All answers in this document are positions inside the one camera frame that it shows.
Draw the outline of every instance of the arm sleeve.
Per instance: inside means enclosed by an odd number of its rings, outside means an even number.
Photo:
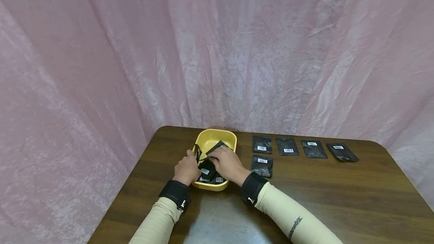
[[[307,209],[269,182],[262,187],[255,207],[269,215],[294,244],[342,244]]]
[[[167,244],[181,211],[168,198],[160,198],[134,233],[129,244]]]

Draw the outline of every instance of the barcode label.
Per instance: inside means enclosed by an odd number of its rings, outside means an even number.
[[[208,173],[209,173],[209,170],[207,170],[207,169],[205,169],[205,168],[203,168],[202,170],[200,170],[201,172],[203,172],[203,173],[205,173],[206,175],[208,175]]]

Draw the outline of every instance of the wooden table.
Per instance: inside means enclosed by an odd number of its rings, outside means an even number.
[[[157,130],[90,239],[95,243],[128,243],[173,176],[177,162],[191,149],[201,129]],[[252,135],[234,132],[237,154],[249,168]],[[434,243],[434,213],[388,152],[371,141],[259,134],[272,139],[270,182],[317,216],[345,244]],[[295,138],[300,156],[280,156],[276,138]],[[307,159],[301,139],[345,142],[360,158],[340,163]],[[169,243],[289,243],[265,214],[243,204],[233,183],[222,192],[191,187],[192,201],[175,225]]]

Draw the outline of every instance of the yellow tray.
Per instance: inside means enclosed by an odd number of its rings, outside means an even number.
[[[235,148],[237,147],[237,136],[231,131],[226,130],[218,130],[218,129],[206,129],[203,130],[199,136],[197,136],[196,143],[199,145],[200,150],[202,151],[202,155],[200,155],[200,159],[206,158],[206,152],[208,152],[217,142],[223,141],[226,145],[228,145],[235,152]],[[198,189],[206,189],[211,191],[222,191],[226,187],[228,187],[229,181],[224,181],[222,184],[213,185],[206,184],[201,182],[194,182],[193,185]]]

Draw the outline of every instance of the black pouch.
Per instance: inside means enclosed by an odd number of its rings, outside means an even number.
[[[327,159],[326,151],[322,147],[319,140],[303,140],[301,141],[303,150],[306,153],[306,158],[309,159]]]
[[[299,156],[296,141],[294,139],[276,139],[277,149],[281,156]]]
[[[210,153],[212,153],[212,151],[214,151],[215,149],[219,148],[220,146],[224,146],[224,147],[228,147],[230,149],[230,147],[228,145],[226,145],[223,141],[219,141],[217,142],[216,145],[214,145],[207,153],[206,155],[209,155]]]
[[[212,182],[215,185],[219,185],[222,184],[224,181],[226,181],[225,178],[223,178],[220,173],[216,173],[215,177],[214,177],[214,181]]]
[[[342,162],[356,162],[359,161],[357,156],[348,148],[345,143],[328,143],[327,147],[331,153]]]
[[[272,161],[271,157],[253,155],[252,164],[250,170],[256,172],[260,176],[271,177],[272,176]]]
[[[200,155],[202,155],[202,150],[199,145],[194,144],[194,156],[196,157],[196,162],[199,162]]]
[[[271,139],[253,136],[252,151],[257,153],[271,154]]]
[[[199,182],[212,183],[214,175],[217,173],[217,171],[211,160],[204,160],[201,164],[199,164],[199,169],[202,172],[199,178]]]

